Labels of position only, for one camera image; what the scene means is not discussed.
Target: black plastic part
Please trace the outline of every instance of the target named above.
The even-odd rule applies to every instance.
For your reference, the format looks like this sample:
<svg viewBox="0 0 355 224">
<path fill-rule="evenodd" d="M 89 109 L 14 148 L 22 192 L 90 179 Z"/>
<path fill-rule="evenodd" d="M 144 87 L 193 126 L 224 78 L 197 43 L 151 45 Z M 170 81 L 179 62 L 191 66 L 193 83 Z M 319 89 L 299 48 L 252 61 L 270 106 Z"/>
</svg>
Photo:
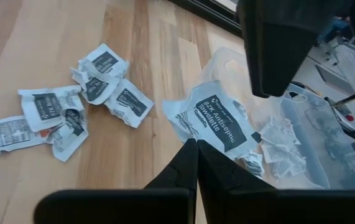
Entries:
<svg viewBox="0 0 355 224">
<path fill-rule="evenodd" d="M 234 192 L 225 222 L 249 220 L 340 220 L 355 223 L 355 190 L 275 190 L 245 194 Z"/>
<path fill-rule="evenodd" d="M 198 145 L 189 139 L 142 190 L 64 190 L 42 199 L 34 222 L 194 224 Z"/>
<path fill-rule="evenodd" d="M 284 94 L 340 5 L 340 0 L 239 2 L 237 13 L 254 95 Z"/>
<path fill-rule="evenodd" d="M 199 140 L 198 147 L 198 181 L 209 224 L 225 223 L 233 191 L 249 193 L 274 190 L 273 186 L 239 167 L 206 141 Z M 236 220 L 235 223 L 242 223 L 244 216 L 247 216 L 248 213 L 244 210 L 246 206 L 247 203 L 242 201 L 239 207 L 242 209 L 242 219 Z"/>
<path fill-rule="evenodd" d="M 355 221 L 355 191 L 277 190 L 198 141 L 198 180 L 209 224 L 260 220 Z"/>
</svg>

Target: clear plastic container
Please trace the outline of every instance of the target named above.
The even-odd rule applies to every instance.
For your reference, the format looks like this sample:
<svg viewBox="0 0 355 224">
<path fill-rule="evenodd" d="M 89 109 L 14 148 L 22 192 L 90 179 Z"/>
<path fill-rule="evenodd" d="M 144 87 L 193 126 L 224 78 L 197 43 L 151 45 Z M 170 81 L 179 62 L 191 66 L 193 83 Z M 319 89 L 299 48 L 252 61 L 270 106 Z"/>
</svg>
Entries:
<svg viewBox="0 0 355 224">
<path fill-rule="evenodd" d="M 292 84 L 281 97 L 253 96 L 245 56 L 226 48 L 215 52 L 195 84 L 212 80 L 220 80 L 227 94 L 246 107 L 256 131 L 271 116 L 290 120 L 301 143 L 296 147 L 305 157 L 306 171 L 276 178 L 270 164 L 263 161 L 266 182 L 280 189 L 355 189 L 354 149 L 324 99 Z M 257 152 L 262 152 L 262 145 Z"/>
</svg>

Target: white floor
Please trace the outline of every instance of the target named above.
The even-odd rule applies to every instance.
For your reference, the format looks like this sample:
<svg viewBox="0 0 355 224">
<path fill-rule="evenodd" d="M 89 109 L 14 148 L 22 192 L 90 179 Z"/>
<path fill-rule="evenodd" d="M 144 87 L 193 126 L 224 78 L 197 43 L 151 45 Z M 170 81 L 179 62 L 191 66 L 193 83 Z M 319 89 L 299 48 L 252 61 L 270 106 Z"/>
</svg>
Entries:
<svg viewBox="0 0 355 224">
<path fill-rule="evenodd" d="M 315 64 L 321 65 L 323 68 L 350 83 L 355 91 L 355 51 L 343 45 L 339 46 L 336 50 L 340 63 L 333 65 L 335 63 L 333 58 L 329 61 L 326 60 L 329 56 L 325 54 L 326 50 L 323 46 L 314 47 L 293 80 L 308 85 L 318 93 L 321 93 L 322 97 L 327 96 L 334 101 L 348 97 L 348 95 L 326 85 L 315 68 Z M 355 128 L 355 100 L 348 103 L 347 106 L 353 112 L 354 121 L 351 124 Z"/>
</svg>

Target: white plastic scrap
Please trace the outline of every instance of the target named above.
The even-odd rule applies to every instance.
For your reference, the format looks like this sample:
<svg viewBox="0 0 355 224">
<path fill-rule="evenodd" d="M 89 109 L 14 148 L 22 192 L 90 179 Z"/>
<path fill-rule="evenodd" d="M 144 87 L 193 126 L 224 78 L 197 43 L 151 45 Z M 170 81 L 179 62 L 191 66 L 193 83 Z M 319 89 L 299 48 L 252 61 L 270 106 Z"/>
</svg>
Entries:
<svg viewBox="0 0 355 224">
<path fill-rule="evenodd" d="M 153 107 L 154 102 L 124 78 L 105 105 L 111 114 L 122 119 L 125 124 L 137 128 Z"/>
<path fill-rule="evenodd" d="M 85 108 L 78 96 L 79 85 L 39 90 L 18 90 L 21 107 L 33 132 L 52 128 L 65 122 L 67 109 L 78 110 L 84 119 Z"/>
</svg>

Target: torn wrapper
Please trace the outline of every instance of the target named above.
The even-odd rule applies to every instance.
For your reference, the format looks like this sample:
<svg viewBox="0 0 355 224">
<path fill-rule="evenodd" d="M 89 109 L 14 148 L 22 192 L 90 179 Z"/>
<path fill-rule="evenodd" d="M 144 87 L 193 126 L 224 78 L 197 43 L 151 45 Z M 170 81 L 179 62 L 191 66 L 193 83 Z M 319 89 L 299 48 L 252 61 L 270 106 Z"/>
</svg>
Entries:
<svg viewBox="0 0 355 224">
<path fill-rule="evenodd" d="M 12 116 L 0 119 L 0 155 L 1 151 L 32 147 L 46 142 L 48 131 L 33 132 L 25 116 Z"/>
<path fill-rule="evenodd" d="M 122 119 L 125 124 L 137 128 L 153 107 L 154 102 L 124 78 L 105 105 L 111 114 Z"/>
<path fill-rule="evenodd" d="M 79 60 L 78 69 L 71 68 L 72 79 L 83 89 L 82 95 L 93 105 L 104 103 L 124 78 L 129 62 L 125 62 L 107 45 L 101 44 Z"/>
<path fill-rule="evenodd" d="M 21 107 L 33 132 L 58 126 L 65 122 L 67 109 L 78 110 L 85 118 L 85 108 L 78 96 L 79 85 L 39 90 L 18 90 Z"/>
<path fill-rule="evenodd" d="M 245 155 L 244 157 L 241 158 L 245 164 L 245 170 L 249 171 L 251 174 L 255 175 L 258 178 L 262 178 L 264 174 L 264 168 L 263 168 L 263 155 L 256 153 L 256 152 L 250 152 L 249 154 Z"/>
<path fill-rule="evenodd" d="M 77 110 L 67 110 L 66 123 L 52 131 L 46 143 L 52 144 L 53 155 L 66 162 L 89 136 L 87 123 L 82 122 Z"/>
<path fill-rule="evenodd" d="M 237 104 L 216 80 L 195 87 L 185 100 L 165 100 L 162 109 L 180 140 L 203 139 L 235 159 L 248 155 L 261 141 Z"/>
</svg>

